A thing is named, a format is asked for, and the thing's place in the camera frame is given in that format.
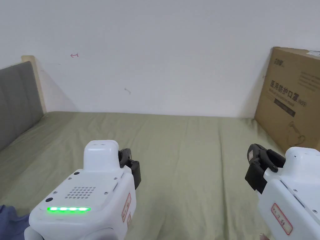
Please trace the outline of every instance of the wrinkled sheet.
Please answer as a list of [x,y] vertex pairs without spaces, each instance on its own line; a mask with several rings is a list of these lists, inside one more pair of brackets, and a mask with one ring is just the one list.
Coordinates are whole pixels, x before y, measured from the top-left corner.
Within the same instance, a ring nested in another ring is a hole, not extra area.
[[24,240],[24,230],[29,226],[29,214],[18,217],[12,206],[0,206],[0,239]]
[[0,152],[0,204],[29,213],[83,167],[91,140],[113,139],[140,161],[126,239],[258,240],[270,231],[244,177],[252,143],[280,151],[255,120],[121,113],[47,113]]

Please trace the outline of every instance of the red label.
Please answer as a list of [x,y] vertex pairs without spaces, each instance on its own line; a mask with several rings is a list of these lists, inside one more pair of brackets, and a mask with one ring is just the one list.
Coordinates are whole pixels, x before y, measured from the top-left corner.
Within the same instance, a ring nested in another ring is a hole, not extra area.
[[287,219],[287,217],[284,215],[284,213],[281,211],[281,209],[279,208],[279,206],[276,203],[274,203],[272,205],[271,212],[276,217],[276,219],[280,223],[280,225],[283,228],[283,230],[285,231],[285,233],[287,235],[290,235],[290,233],[293,230],[293,227],[292,227],[291,223],[289,222],[289,220]]
[[131,203],[131,195],[129,193],[121,214],[123,222],[125,221],[125,217],[127,216],[130,203]]
[[128,227],[129,227],[130,223],[131,223],[131,213],[129,213],[129,216],[128,216],[128,219],[127,219],[127,225],[128,225]]

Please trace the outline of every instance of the headboard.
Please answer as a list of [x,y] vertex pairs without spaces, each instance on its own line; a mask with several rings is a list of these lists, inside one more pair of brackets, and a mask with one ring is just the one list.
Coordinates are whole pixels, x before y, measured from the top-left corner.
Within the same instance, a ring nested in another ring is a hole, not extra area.
[[0,69],[0,150],[44,114],[32,65],[26,61]]

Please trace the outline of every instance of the green led light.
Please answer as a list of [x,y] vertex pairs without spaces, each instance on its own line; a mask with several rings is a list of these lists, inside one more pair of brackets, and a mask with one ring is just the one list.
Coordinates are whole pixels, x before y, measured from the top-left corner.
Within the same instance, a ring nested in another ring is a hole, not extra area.
[[91,209],[88,207],[48,207],[49,211],[80,211],[80,212],[84,212],[84,211],[90,211]]

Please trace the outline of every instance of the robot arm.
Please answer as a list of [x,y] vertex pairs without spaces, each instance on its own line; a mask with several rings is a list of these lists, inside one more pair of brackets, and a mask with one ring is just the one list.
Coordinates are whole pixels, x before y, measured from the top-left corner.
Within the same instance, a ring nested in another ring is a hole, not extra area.
[[30,213],[26,240],[122,240],[136,208],[139,162],[116,141],[91,141],[84,168],[68,176]]
[[245,179],[276,240],[320,240],[320,152],[292,147],[285,156],[252,144]]

